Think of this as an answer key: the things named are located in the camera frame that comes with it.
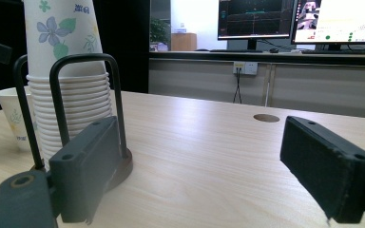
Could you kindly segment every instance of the blue flower print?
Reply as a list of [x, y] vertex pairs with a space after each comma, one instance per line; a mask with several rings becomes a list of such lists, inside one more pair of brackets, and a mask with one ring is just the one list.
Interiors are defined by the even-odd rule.
[[47, 25], [39, 22], [37, 23], [37, 29], [41, 32], [38, 41], [45, 43], [48, 40], [49, 44], [55, 46], [60, 43], [58, 36], [64, 37], [71, 33], [68, 28], [58, 28], [53, 16], [47, 19]]

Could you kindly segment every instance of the potted plant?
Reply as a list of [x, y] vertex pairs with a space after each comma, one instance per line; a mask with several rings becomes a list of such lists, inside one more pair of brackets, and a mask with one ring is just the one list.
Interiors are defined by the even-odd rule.
[[158, 18], [150, 18], [150, 50], [157, 51], [158, 45], [168, 48], [168, 30], [169, 25], [166, 22]]

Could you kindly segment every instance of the white paper cup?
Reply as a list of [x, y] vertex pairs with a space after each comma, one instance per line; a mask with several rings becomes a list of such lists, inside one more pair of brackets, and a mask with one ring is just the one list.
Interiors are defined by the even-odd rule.
[[[49, 85], [49, 76], [48, 75], [47, 75], [47, 77], [37, 77], [32, 74], [28, 74], [26, 76], [26, 78], [32, 83]], [[61, 84], [76, 85], [76, 84], [80, 84], [80, 83], [98, 82], [98, 81], [102, 81], [107, 78], [108, 78], [108, 73], [106, 72], [103, 74], [91, 74], [91, 75], [87, 75], [87, 76], [82, 76], [82, 75], [74, 76], [74, 77], [60, 76], [58, 78], [58, 82], [60, 83], [60, 85]]]
[[[43, 156], [44, 158], [51, 158], [52, 156], [54, 156], [58, 151], [48, 151], [46, 149], [43, 149]], [[44, 164], [46, 165], [46, 169], [47, 167], [49, 168], [49, 163], [46, 159], [44, 159]]]
[[36, 109], [36, 106], [34, 107], [34, 112], [36, 115], [37, 121], [40, 123], [40, 120], [43, 120], [43, 123], [46, 121], [51, 121], [53, 123], [56, 123], [56, 115], [55, 113], [46, 113], [46, 112], [40, 112]]
[[[109, 99], [109, 94], [102, 96], [102, 97], [96, 97], [96, 98], [92, 98], [92, 99], [86, 99], [84, 101], [78, 101], [78, 102], [63, 102], [64, 108], [72, 108], [72, 107], [81, 107], [81, 106], [88, 106], [88, 105], [94, 105], [100, 102], [104, 102], [106, 100]], [[39, 101], [39, 100], [34, 100], [33, 99], [33, 103], [35, 105], [39, 105], [41, 107], [46, 107], [46, 108], [54, 108], [54, 103], [53, 101]]]
[[[28, 86], [25, 86], [25, 91], [29, 105], [31, 121], [34, 126], [34, 134], [36, 134], [36, 138], [38, 138], [38, 132], [34, 118], [33, 104]], [[17, 97], [17, 92], [15, 87], [0, 90], [0, 105], [8, 120], [11, 132], [13, 133], [14, 138], [17, 141], [18, 147], [22, 151], [30, 151], [31, 149], [29, 145], [29, 136], [26, 130], [26, 125], [23, 119], [23, 113], [20, 108], [20, 103]]]
[[[111, 106], [111, 100], [107, 99], [103, 102], [99, 102], [99, 103], [96, 103], [96, 104], [85, 105], [85, 106], [64, 107], [64, 109], [65, 109], [65, 112], [67, 114], [72, 114], [72, 113], [86, 112], [86, 111], [96, 109], [96, 108], [100, 108], [100, 107], [103, 107], [103, 106]], [[54, 114], [55, 115], [55, 109], [53, 107], [44, 107], [44, 106], [34, 104], [34, 110], [38, 111], [40, 113]]]
[[[62, 90], [66, 89], [80, 89], [80, 88], [90, 88], [95, 86], [103, 86], [106, 85], [109, 82], [109, 78], [106, 77], [104, 79], [100, 79], [97, 81], [92, 82], [76, 82], [76, 83], [60, 83], [60, 88]], [[28, 82], [29, 86], [34, 89], [39, 90], [49, 90], [51, 91], [51, 86], [49, 85], [49, 82], [41, 83], [41, 82]]]
[[[84, 100], [104, 97], [105, 95], [109, 94], [109, 87], [105, 90], [94, 92], [94, 93], [86, 93], [86, 94], [70, 94], [70, 95], [62, 95], [62, 100], [64, 103], [73, 103], [73, 102], [82, 102]], [[52, 102], [51, 95], [39, 95], [39, 94], [32, 94], [33, 101], [39, 102]]]
[[[108, 115], [110, 113], [110, 111], [111, 110], [108, 106], [104, 106], [102, 108], [90, 111], [88, 113], [77, 113], [75, 115], [70, 115], [70, 116], [67, 115], [67, 124], [72, 125], [72, 124], [91, 123], [91, 122], [100, 120], [104, 116]], [[36, 113], [36, 119], [39, 124], [47, 124], [47, 125], [58, 124], [55, 115], [52, 115], [51, 118], [48, 116], [46, 116], [44, 118], [44, 117], [41, 117], [41, 115], [38, 115], [38, 113]]]
[[46, 141], [44, 139], [40, 139], [40, 140], [41, 140], [41, 144], [46, 144], [46, 145], [49, 145], [49, 146], [62, 147], [62, 143], [61, 142]]
[[[53, 64], [73, 54], [103, 53], [92, 0], [24, 0], [29, 73], [48, 77]], [[60, 76], [105, 73], [104, 61], [64, 66]]]
[[60, 150], [62, 148], [62, 145], [58, 146], [58, 145], [48, 145], [48, 144], [42, 144], [41, 145], [43, 150], [47, 150], [50, 152], [58, 152], [58, 150]]
[[[85, 127], [87, 127], [88, 124], [85, 125], [80, 125], [79, 129], [76, 129], [75, 127], [72, 127], [72, 130], [68, 129], [68, 135], [70, 138], [75, 137], [76, 135], [78, 135], [83, 129], [85, 129]], [[45, 129], [43, 126], [39, 125], [39, 131], [40, 131], [40, 139], [41, 139], [41, 143], [43, 143], [43, 140], [45, 140], [46, 142], [52, 142], [52, 143], [60, 143], [60, 133], [58, 128], [57, 129]]]
[[[39, 129], [44, 128], [46, 130], [50, 131], [57, 131], [59, 132], [58, 124], [47, 124], [47, 123], [41, 123], [37, 120], [37, 125]], [[70, 131], [78, 131], [84, 129], [88, 123], [81, 123], [81, 124], [73, 124], [73, 125], [67, 125], [67, 130]]]
[[[83, 94], [91, 94], [100, 91], [107, 91], [109, 89], [109, 83], [104, 85], [85, 87], [85, 88], [75, 88], [75, 89], [63, 89], [61, 88], [61, 95], [83, 95]], [[30, 87], [30, 91], [33, 95], [41, 95], [41, 96], [49, 96], [51, 97], [52, 92], [48, 89], [36, 89], [33, 86]]]
[[[93, 108], [93, 109], [83, 111], [83, 112], [73, 112], [73, 113], [66, 112], [65, 116], [66, 116], [67, 120], [76, 120], [76, 119], [82, 119], [82, 118], [86, 118], [86, 117], [95, 116], [95, 115], [98, 115], [105, 111], [108, 111], [109, 109], [110, 109], [109, 105], [104, 105], [104, 106], [101, 106], [98, 108]], [[41, 123], [47, 123], [47, 121], [56, 123], [56, 120], [57, 120], [55, 113], [45, 113], [45, 112], [38, 111], [38, 117], [43, 119], [43, 121], [40, 121]]]

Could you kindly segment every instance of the monitor screen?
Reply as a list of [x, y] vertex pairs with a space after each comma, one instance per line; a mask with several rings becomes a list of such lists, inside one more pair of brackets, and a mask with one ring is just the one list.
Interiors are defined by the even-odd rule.
[[219, 0], [218, 40], [289, 38], [294, 0]]
[[296, 0], [292, 44], [365, 44], [365, 0]]

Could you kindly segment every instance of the wooden table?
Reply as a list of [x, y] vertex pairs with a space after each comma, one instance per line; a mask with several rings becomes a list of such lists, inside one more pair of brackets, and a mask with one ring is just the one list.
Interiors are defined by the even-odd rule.
[[[285, 118], [315, 121], [365, 149], [362, 118], [131, 92], [123, 105], [131, 175], [105, 195], [90, 226], [58, 218], [60, 227], [328, 227], [279, 160]], [[0, 182], [32, 165], [0, 111]], [[330, 224], [365, 227], [365, 215], [360, 224]]]

